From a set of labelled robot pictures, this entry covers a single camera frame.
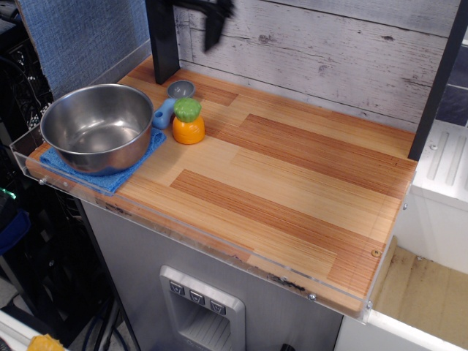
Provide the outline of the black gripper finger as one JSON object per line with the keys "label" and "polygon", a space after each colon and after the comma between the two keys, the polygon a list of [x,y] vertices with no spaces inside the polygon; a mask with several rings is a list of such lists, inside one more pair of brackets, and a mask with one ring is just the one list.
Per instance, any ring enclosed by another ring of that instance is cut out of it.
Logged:
{"label": "black gripper finger", "polygon": [[171,1],[171,4],[188,10],[196,10],[205,15],[205,52],[208,52],[219,43],[224,23],[234,13],[234,3],[231,0],[180,0]]}

